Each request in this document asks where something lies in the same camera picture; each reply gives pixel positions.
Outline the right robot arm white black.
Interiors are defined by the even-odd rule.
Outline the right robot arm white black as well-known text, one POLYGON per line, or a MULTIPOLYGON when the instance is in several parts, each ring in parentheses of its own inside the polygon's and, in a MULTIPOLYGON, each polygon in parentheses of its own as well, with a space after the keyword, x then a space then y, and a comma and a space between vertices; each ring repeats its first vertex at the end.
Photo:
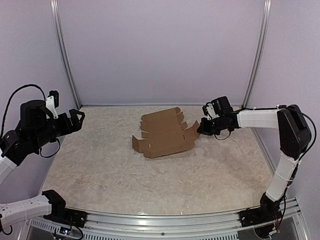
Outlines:
POLYGON ((266 222, 278 211, 288 187, 298 171, 301 158, 308 151, 313 134, 306 116, 293 104, 274 108, 242 108, 207 103, 202 107, 204 117, 197 132, 202 135, 220 135, 221 131, 232 132, 240 128, 275 129, 279 134, 280 158, 272 181, 261 196, 256 218, 266 222))

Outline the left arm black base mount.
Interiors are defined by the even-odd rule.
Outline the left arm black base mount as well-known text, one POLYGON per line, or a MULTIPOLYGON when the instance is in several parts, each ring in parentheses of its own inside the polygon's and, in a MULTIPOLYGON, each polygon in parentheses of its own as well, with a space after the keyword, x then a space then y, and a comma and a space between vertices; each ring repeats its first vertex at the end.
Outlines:
POLYGON ((88 213, 81 210, 65 208, 62 213, 44 215, 43 218, 52 222, 83 228, 87 221, 88 213))

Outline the brown cardboard box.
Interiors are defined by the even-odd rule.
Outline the brown cardboard box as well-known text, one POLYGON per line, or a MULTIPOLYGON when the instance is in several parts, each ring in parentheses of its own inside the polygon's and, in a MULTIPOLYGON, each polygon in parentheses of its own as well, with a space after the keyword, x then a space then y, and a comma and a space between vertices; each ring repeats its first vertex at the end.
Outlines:
POLYGON ((169 108, 141 116, 141 139, 132 136, 132 148, 149 159, 188 151, 200 136, 200 124, 188 126, 179 107, 169 108))

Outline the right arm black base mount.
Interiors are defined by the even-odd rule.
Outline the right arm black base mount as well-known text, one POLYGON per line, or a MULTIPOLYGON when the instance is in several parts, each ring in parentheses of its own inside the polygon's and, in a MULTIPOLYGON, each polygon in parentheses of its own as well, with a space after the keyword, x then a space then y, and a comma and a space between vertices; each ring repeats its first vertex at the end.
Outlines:
POLYGON ((247 208, 240 211, 238 215, 243 228, 280 220, 282 218, 282 212, 279 208, 271 213, 263 213, 261 207, 247 208))

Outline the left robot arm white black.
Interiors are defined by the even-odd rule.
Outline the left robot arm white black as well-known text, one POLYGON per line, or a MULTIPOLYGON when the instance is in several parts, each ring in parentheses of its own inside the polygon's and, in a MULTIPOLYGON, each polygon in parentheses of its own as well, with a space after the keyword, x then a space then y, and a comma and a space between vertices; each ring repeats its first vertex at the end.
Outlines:
MULTIPOLYGON (((78 132, 83 126, 85 113, 71 109, 68 114, 57 115, 47 108, 46 100, 31 100, 20 106, 20 121, 14 130, 0 139, 0 180, 13 172, 31 154, 41 155, 48 143, 59 141, 59 137, 78 132)), ((38 216, 49 216, 63 223, 70 218, 66 201, 55 191, 41 194, 0 206, 0 228, 6 229, 16 223, 38 216)))

